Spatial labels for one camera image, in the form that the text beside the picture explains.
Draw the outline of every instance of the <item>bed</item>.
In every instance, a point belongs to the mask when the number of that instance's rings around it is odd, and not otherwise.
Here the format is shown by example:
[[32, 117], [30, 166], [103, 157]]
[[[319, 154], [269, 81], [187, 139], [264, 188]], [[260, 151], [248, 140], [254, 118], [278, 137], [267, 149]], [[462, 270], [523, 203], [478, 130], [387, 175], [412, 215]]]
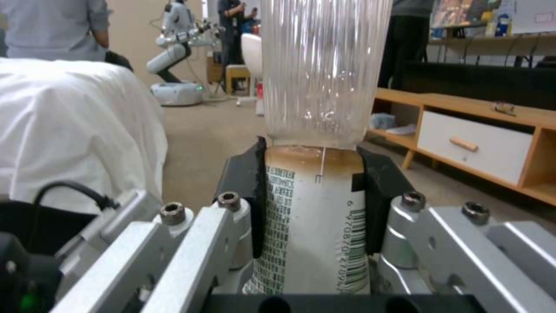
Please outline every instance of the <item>bed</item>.
[[[160, 105], [127, 69], [0, 58], [0, 198], [32, 202], [60, 179], [111, 197], [140, 188], [161, 198], [167, 148]], [[98, 213], [64, 188], [42, 204]]]

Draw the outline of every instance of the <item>white drawer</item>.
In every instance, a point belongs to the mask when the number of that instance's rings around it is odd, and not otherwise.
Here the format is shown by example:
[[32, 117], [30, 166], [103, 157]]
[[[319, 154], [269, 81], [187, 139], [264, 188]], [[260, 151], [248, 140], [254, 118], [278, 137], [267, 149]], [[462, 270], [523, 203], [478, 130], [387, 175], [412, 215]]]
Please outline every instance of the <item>white drawer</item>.
[[[417, 147], [517, 185], [532, 138], [519, 131], [426, 111]], [[450, 139], [476, 146], [476, 151]]]

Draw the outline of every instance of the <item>black pants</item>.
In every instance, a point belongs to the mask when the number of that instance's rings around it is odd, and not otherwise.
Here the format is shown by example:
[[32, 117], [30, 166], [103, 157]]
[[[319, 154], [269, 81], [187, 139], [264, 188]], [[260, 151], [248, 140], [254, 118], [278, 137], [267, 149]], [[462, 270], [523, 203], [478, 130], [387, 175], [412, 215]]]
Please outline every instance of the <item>black pants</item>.
[[114, 65], [123, 66], [126, 69], [133, 72], [133, 67], [131, 67], [130, 61], [126, 57], [119, 55], [115, 52], [112, 52], [110, 50], [106, 51], [105, 62]]
[[429, 19], [414, 16], [392, 16], [380, 68], [379, 87], [401, 89], [405, 63], [420, 61], [429, 42]]
[[[241, 56], [241, 39], [234, 38], [232, 42], [222, 42], [222, 88], [226, 91], [226, 67], [232, 64], [243, 64]], [[237, 89], [237, 81], [233, 80], [233, 89]]]

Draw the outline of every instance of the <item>white chair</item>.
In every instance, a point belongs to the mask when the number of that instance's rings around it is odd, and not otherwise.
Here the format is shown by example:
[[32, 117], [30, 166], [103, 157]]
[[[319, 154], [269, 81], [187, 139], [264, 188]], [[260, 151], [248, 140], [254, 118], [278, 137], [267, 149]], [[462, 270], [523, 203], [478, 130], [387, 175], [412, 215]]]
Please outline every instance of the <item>white chair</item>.
[[241, 105], [244, 101], [256, 101], [256, 114], [264, 115], [265, 108], [262, 105], [262, 100], [258, 100], [256, 97], [257, 93], [257, 80], [262, 79], [262, 40], [260, 36], [253, 34], [243, 34], [241, 35], [241, 49], [243, 51], [243, 57], [245, 65], [251, 73], [251, 94], [249, 97], [239, 98], [237, 105]]

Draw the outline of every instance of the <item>can label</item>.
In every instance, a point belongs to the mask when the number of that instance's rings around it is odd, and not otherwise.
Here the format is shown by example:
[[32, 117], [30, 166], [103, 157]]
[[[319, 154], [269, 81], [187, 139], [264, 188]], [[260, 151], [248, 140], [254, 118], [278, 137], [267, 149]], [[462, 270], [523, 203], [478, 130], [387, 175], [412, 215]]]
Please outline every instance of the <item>can label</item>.
[[354, 151], [273, 146], [266, 152], [262, 255], [248, 294], [358, 292], [368, 285], [363, 162]]

